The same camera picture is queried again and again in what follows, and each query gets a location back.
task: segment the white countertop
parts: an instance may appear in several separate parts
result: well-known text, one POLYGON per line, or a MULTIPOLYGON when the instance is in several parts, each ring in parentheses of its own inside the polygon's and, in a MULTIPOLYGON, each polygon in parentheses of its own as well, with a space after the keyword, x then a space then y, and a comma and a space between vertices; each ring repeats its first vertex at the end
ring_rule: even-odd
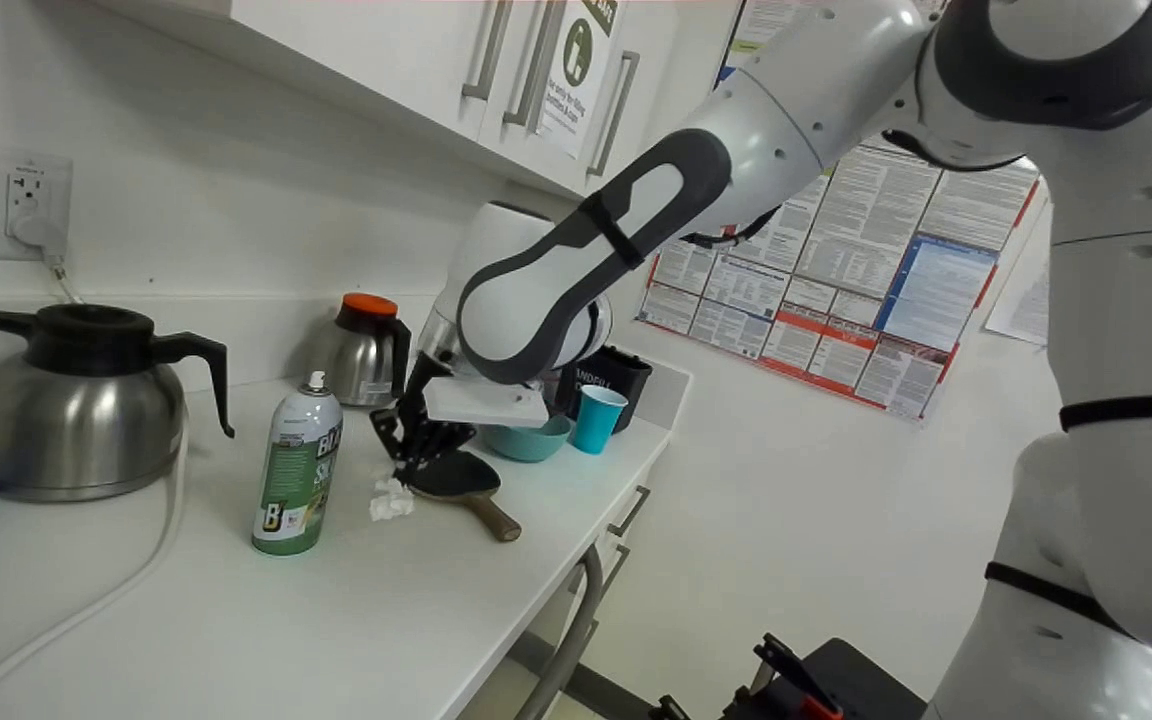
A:
MULTIPOLYGON (((0 720, 164 717, 454 717, 558 589, 668 446, 630 426, 604 459, 558 450, 502 463, 524 524, 494 546, 463 510, 370 524, 388 459, 351 421, 322 541, 303 555, 247 546, 270 397, 243 401, 240 441, 198 430, 177 547, 123 606, 0 685, 0 720)), ((0 661, 123 580, 164 529, 167 484, 105 506, 0 499, 0 661)))

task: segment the white robot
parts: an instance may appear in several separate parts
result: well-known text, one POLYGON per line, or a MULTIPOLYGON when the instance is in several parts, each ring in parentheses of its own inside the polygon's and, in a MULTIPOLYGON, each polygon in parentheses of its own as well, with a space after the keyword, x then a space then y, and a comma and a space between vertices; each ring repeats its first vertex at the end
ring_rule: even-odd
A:
POLYGON ((466 416, 527 405, 521 383, 589 352, 594 298, 662 239, 755 234, 875 134, 938 169, 1029 157, 1057 199, 1064 433, 1016 463, 993 586, 927 717, 1152 720, 1152 0, 802 6, 568 221, 463 261, 415 383, 453 421, 454 392, 466 416))

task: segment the electrical outlet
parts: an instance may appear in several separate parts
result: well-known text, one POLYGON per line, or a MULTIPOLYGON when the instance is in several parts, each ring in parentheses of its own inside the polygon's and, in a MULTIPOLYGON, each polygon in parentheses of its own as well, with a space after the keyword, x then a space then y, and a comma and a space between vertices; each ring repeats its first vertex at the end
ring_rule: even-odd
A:
POLYGON ((0 151, 0 261, 62 261, 71 163, 0 151))

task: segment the bottle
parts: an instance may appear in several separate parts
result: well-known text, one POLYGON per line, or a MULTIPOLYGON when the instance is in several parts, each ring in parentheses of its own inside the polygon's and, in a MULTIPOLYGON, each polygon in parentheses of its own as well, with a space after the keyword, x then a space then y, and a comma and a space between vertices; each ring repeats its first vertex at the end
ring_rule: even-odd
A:
POLYGON ((322 531, 340 450, 340 401, 322 388, 322 371, 308 371, 308 383, 270 416, 264 494, 252 529, 260 554, 294 555, 322 531))

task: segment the blue cup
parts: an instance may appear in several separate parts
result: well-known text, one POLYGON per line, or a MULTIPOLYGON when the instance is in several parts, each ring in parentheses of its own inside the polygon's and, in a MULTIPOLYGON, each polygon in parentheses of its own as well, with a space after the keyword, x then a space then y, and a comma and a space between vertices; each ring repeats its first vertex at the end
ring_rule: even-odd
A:
POLYGON ((604 383, 579 383, 579 412, 575 412, 572 446, 582 456, 604 456, 622 410, 627 401, 618 392, 604 383))

